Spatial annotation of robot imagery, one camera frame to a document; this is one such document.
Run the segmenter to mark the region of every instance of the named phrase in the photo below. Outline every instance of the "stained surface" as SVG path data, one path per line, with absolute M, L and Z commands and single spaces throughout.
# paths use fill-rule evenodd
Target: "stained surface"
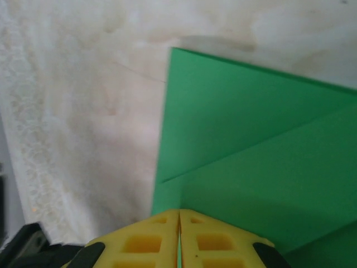
M 0 0 L 0 110 L 26 220 L 84 243 L 149 215 L 169 47 L 356 87 L 356 12 L 338 0 Z

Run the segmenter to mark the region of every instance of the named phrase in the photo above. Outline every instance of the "green paper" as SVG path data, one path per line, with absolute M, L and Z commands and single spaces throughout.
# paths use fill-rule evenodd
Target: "green paper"
M 285 256 L 292 267 L 355 267 L 357 221 Z
M 356 120 L 352 90 L 173 49 L 153 213 L 197 210 L 297 263 L 357 220 Z
M 355 221 L 356 115 L 357 105 L 176 178 L 186 182 L 181 206 L 282 253 Z

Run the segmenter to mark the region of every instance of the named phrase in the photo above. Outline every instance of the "green origami paper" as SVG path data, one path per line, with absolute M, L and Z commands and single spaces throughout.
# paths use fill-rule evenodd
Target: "green origami paper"
M 354 91 L 173 49 L 153 213 L 190 208 L 244 228 L 296 268 L 335 267 L 325 254 L 348 267 L 356 178 Z

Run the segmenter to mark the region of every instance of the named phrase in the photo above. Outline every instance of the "square hole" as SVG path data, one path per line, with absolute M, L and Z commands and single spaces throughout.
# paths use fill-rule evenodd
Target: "square hole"
M 197 235 L 199 250 L 232 250 L 232 240 L 225 234 L 208 233 Z
M 202 260 L 203 268 L 245 268 L 244 262 L 237 259 Z
M 125 245 L 123 252 L 126 253 L 158 253 L 162 238 L 160 236 L 132 236 Z
M 155 262 L 121 261 L 114 264 L 113 268 L 155 268 Z

